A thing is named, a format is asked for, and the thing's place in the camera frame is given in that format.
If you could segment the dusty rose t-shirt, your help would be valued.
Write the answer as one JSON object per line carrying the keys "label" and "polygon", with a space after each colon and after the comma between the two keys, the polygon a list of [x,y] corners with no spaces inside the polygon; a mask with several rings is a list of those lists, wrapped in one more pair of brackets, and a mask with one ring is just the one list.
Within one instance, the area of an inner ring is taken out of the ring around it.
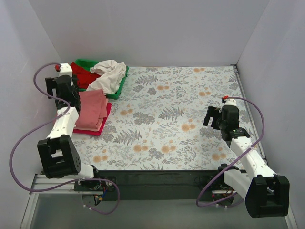
{"label": "dusty rose t-shirt", "polygon": [[96,128],[99,119],[107,116],[108,99],[102,90],[81,91],[79,95],[81,111],[76,122],[76,128]]}

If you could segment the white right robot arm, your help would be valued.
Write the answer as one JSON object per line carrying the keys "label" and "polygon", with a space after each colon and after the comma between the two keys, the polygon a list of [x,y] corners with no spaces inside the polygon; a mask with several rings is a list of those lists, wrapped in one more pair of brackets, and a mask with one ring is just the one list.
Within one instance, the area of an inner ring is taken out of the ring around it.
{"label": "white right robot arm", "polygon": [[220,108],[209,106],[203,125],[210,125],[221,132],[222,139],[237,155],[229,165],[223,165],[220,172],[203,187],[196,205],[203,193],[214,183],[220,189],[231,187],[235,194],[245,201],[247,212],[252,218],[285,217],[289,211],[290,183],[286,176],[276,174],[255,149],[261,140],[251,141],[248,132],[239,126],[237,97],[225,96]]}

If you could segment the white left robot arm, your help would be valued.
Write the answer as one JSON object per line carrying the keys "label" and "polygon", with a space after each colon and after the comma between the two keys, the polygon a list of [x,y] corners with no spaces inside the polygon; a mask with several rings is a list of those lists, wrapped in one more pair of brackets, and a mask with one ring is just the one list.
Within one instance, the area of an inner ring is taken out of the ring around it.
{"label": "white left robot arm", "polygon": [[101,187],[101,178],[94,166],[81,162],[72,142],[72,133],[81,111],[81,99],[78,92],[77,77],[67,63],[55,64],[58,77],[46,78],[47,96],[55,99],[57,119],[46,137],[37,144],[44,174],[47,178],[85,179],[89,190]]}

